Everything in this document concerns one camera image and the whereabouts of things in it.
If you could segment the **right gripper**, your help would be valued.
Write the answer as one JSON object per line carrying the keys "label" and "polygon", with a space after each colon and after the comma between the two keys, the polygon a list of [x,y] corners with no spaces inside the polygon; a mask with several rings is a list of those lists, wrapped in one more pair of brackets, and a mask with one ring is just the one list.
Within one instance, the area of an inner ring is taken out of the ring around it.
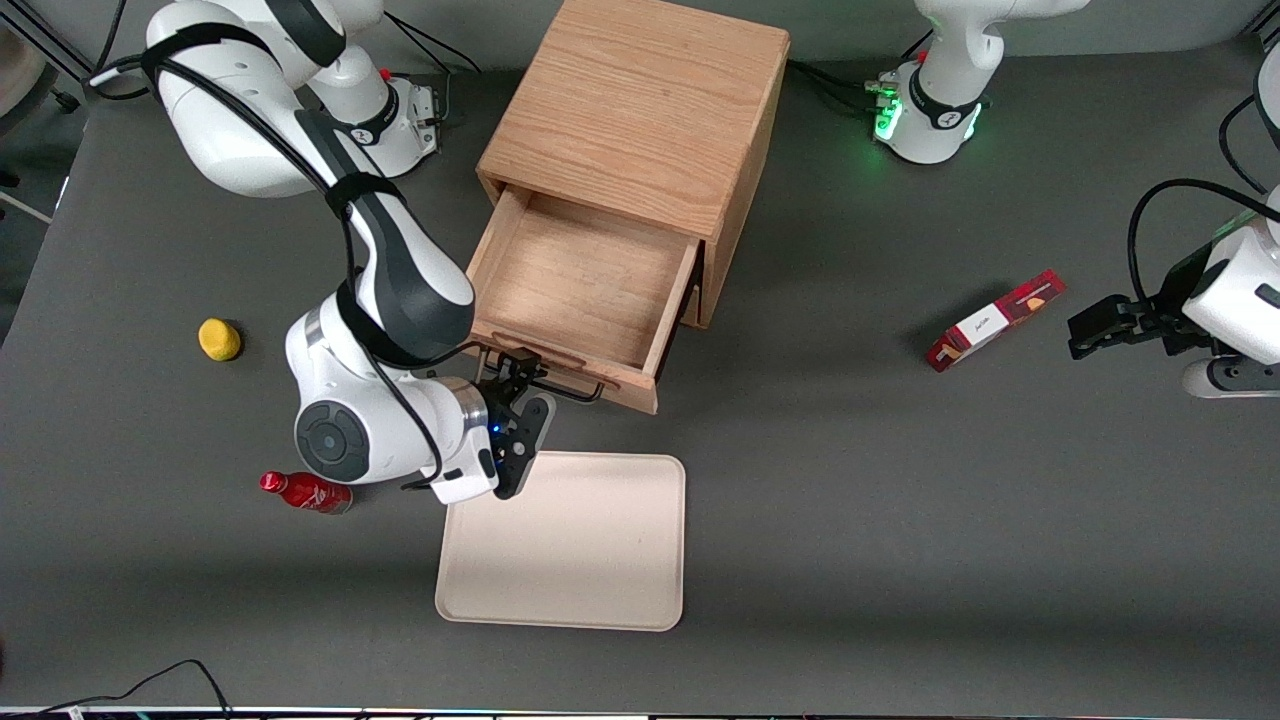
{"label": "right gripper", "polygon": [[495,375],[476,384],[431,386],[431,433],[440,451],[431,492],[444,505],[484,495],[512,498],[522,488],[538,452],[538,407],[527,418],[511,406],[547,377],[541,356],[529,348],[499,351]]}

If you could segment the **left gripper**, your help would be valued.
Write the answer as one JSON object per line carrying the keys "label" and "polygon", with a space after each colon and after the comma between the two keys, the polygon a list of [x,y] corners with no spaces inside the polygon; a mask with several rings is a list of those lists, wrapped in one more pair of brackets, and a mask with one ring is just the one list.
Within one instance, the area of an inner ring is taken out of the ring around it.
{"label": "left gripper", "polygon": [[1082,360],[1120,345],[1158,341],[1167,356],[1213,340],[1263,365],[1279,361],[1277,223],[1239,215],[1176,263],[1160,309],[1190,325],[1167,325],[1151,301],[1110,295],[1068,320],[1069,352]]}

